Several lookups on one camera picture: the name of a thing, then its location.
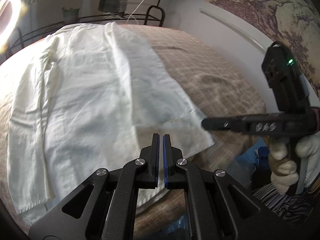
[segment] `white cable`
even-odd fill
[[[131,17],[136,21],[137,25],[139,25],[139,22],[137,21],[137,19],[133,16],[131,16]]]
[[[127,19],[127,21],[125,22],[125,24],[128,23],[128,21],[129,21],[130,17],[132,16],[132,14],[135,13],[135,11],[139,8],[139,6],[140,6],[143,2],[144,2],[144,0],[142,0],[141,3],[136,7],[136,9],[129,15],[129,18]]]

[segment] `metal screw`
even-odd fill
[[[104,175],[107,174],[107,170],[104,169],[104,168],[98,169],[98,170],[96,171],[96,174],[97,174],[98,176],[104,176]]]
[[[218,177],[224,177],[226,172],[224,170],[216,170],[215,171],[216,176]]]
[[[186,165],[188,161],[186,159],[178,159],[177,164],[179,165]]]
[[[135,163],[136,163],[137,165],[143,165],[143,164],[146,163],[146,161],[145,161],[144,159],[136,159]]]

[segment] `plant pot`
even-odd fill
[[[77,23],[79,20],[79,9],[63,12],[62,16],[65,24]]]

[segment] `white wall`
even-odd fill
[[[32,3],[29,6],[26,6],[22,13],[20,14],[20,19],[17,25],[22,30],[22,34],[27,34],[31,31],[34,31],[38,28],[60,22],[63,20],[62,18],[62,7],[66,8],[81,8],[79,12],[80,17],[90,16],[90,15],[99,15],[104,14],[103,12],[98,11],[98,5],[100,0],[39,0],[35,3]],[[127,6],[127,12],[131,13],[138,6],[138,4],[142,0],[129,0]],[[139,7],[136,13],[146,13],[148,7],[152,4],[157,3],[158,0],[145,0],[143,4]],[[162,6],[165,10],[168,9],[170,0],[162,0],[160,6]],[[151,11],[153,15],[156,17],[159,16],[159,12],[155,9]],[[158,22],[149,22],[149,25],[158,25]],[[12,44],[18,35],[14,32],[10,37],[10,44]],[[26,45],[31,44],[35,41],[39,40],[39,37],[27,42]],[[0,64],[4,61],[4,55],[0,54]]]
[[[269,89],[261,63],[264,52],[223,23],[200,12],[204,0],[172,0],[165,27],[185,31],[219,52],[237,66],[264,100],[267,111],[278,111]]]

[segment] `black handle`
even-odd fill
[[[205,118],[201,122],[203,129],[207,131],[230,130],[232,117]]]
[[[300,194],[303,192],[304,189],[304,180],[306,178],[307,173],[308,159],[301,159],[296,154],[295,149],[300,139],[300,137],[290,138],[290,142],[286,144],[288,151],[288,159],[293,160],[297,164],[297,173],[299,175],[299,180],[295,184],[291,185],[288,191],[286,192],[286,194],[289,196]]]

